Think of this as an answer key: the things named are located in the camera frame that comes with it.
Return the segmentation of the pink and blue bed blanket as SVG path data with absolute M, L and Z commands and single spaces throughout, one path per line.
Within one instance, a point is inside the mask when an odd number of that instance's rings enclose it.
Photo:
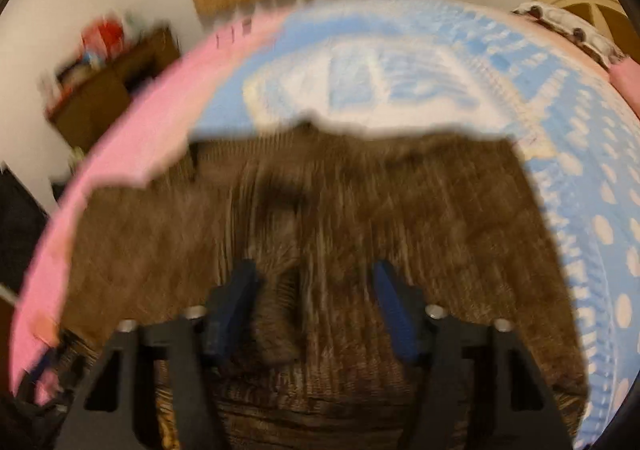
M 576 447 L 613 424 L 639 371 L 639 121 L 588 58 L 520 19 L 446 0 L 327 2 L 213 33 L 92 148 L 30 264 L 10 338 L 17 383 L 58 318 L 93 188 L 143 184 L 190 140 L 306 115 L 373 136 L 445 126 L 518 140 L 560 249 L 586 354 Z

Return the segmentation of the dark wooden desk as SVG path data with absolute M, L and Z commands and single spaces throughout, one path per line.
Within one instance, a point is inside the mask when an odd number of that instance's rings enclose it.
M 66 144 L 87 153 L 128 109 L 134 95 L 179 58 L 170 27 L 153 28 L 64 95 L 47 113 L 48 122 Z

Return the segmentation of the red gift bag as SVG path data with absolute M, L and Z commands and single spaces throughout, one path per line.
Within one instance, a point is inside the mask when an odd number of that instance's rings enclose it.
M 114 17 L 91 22 L 81 31 L 81 43 L 86 54 L 105 60 L 115 58 L 125 46 L 122 22 Z

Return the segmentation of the black bag on floor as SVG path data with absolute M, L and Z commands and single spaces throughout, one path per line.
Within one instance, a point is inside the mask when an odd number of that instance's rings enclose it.
M 0 213 L 1 283 L 18 294 L 49 216 L 6 164 Z

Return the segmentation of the pink pillow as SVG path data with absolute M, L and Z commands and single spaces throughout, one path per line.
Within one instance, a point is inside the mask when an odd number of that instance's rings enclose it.
M 625 57 L 608 69 L 612 86 L 625 99 L 634 114 L 640 116 L 640 66 L 633 58 Z

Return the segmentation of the cream wooden headboard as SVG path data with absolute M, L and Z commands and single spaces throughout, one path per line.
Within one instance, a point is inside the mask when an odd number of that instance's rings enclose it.
M 639 61 L 639 35 L 618 0 L 538 0 L 581 17 Z

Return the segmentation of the brown knitted sweater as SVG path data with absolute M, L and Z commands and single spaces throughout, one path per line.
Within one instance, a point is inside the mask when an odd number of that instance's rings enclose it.
M 360 139 L 301 124 L 202 141 L 142 188 L 89 196 L 62 327 L 101 349 L 117 323 L 201 303 L 242 259 L 260 290 L 209 389 L 238 449 L 389 449 L 418 374 L 370 285 L 381 259 L 457 318 L 514 322 L 577 430 L 588 398 L 570 293 L 512 144 Z

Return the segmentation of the white patterned pillow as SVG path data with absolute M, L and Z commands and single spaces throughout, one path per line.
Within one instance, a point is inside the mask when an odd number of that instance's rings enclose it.
M 563 36 L 607 71 L 611 69 L 612 64 L 620 63 L 627 58 L 610 38 L 585 19 L 565 9 L 535 0 L 523 2 L 512 10 L 512 14 L 532 19 L 544 28 Z

